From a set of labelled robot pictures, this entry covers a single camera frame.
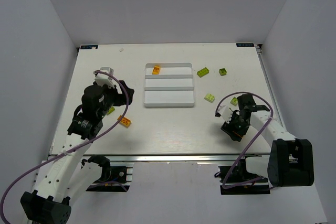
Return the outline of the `pale green 2x2 lego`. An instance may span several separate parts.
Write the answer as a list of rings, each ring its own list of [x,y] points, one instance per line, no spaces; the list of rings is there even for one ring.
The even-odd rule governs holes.
[[[233,97],[230,101],[230,103],[234,106],[237,106],[238,105],[238,99],[236,97]]]

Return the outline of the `yellow 2x4 lego brick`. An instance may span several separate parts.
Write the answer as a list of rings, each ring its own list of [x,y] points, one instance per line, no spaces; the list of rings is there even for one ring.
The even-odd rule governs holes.
[[[122,126],[124,126],[126,128],[128,128],[132,123],[132,121],[130,119],[126,118],[125,116],[122,117],[122,115],[120,115],[117,120],[118,120],[119,124],[121,124]]]

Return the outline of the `pale green sloped lego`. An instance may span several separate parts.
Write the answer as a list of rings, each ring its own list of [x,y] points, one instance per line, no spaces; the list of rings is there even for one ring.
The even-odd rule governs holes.
[[[206,101],[210,102],[210,103],[213,103],[215,101],[215,96],[212,95],[212,94],[210,94],[210,93],[208,93],[208,94],[206,94],[206,96],[204,97],[204,99]]]

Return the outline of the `dark green 2x2 lego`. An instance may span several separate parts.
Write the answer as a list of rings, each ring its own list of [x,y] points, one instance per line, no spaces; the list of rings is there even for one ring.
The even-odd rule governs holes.
[[[226,71],[225,68],[221,68],[221,69],[219,69],[218,72],[219,72],[220,76],[225,76],[225,75],[227,75],[227,71]]]

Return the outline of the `yellow lego piece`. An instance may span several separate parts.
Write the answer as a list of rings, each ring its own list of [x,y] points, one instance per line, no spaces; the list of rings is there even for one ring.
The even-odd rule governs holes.
[[[156,65],[153,67],[152,74],[157,75],[160,73],[161,67]]]

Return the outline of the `lime 2x4 lego brick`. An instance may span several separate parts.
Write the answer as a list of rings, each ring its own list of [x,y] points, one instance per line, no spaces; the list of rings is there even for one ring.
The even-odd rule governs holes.
[[[200,69],[198,72],[197,72],[197,75],[202,78],[204,77],[205,75],[209,74],[209,69],[207,67],[204,67],[202,69]]]

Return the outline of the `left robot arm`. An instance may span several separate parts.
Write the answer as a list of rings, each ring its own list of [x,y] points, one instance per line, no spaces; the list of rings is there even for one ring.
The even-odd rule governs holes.
[[[124,81],[119,93],[111,79],[96,80],[84,89],[67,130],[62,157],[53,161],[48,174],[33,192],[25,192],[20,203],[27,218],[37,223],[66,223],[71,208],[96,181],[110,176],[110,161],[102,155],[90,157],[83,168],[75,170],[103,126],[103,118],[112,106],[130,105],[134,90]]]

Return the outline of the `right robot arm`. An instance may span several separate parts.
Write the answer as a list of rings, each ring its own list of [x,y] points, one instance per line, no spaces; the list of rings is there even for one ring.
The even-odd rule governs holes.
[[[267,179],[271,188],[312,186],[314,165],[311,142],[289,133],[274,118],[274,110],[270,103],[261,96],[244,91],[236,92],[236,95],[237,110],[223,105],[223,99],[215,109],[215,116],[224,120],[222,131],[236,142],[244,138],[250,127],[257,132],[233,162],[222,180],[222,188],[253,185],[262,179]],[[270,144],[270,153],[267,156],[248,156],[247,151],[260,136]],[[227,185],[239,162],[245,164],[245,172],[255,174],[256,177]]]

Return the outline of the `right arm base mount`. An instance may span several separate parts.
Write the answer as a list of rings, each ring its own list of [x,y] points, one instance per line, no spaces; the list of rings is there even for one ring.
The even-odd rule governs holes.
[[[244,182],[243,185],[233,187],[230,189],[224,189],[222,187],[225,175],[229,171],[230,166],[219,166],[218,171],[214,174],[214,177],[219,179],[220,194],[221,195],[269,195],[270,189],[268,179],[264,178],[253,183],[247,183],[250,179],[257,178],[256,174],[241,173],[238,167],[235,167],[232,174],[229,176],[225,186],[230,186],[237,183]]]

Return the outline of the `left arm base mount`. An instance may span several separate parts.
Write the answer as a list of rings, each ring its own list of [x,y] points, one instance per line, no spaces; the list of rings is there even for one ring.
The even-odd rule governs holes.
[[[88,192],[126,193],[132,182],[133,167],[124,163],[110,163],[105,175],[90,185]]]

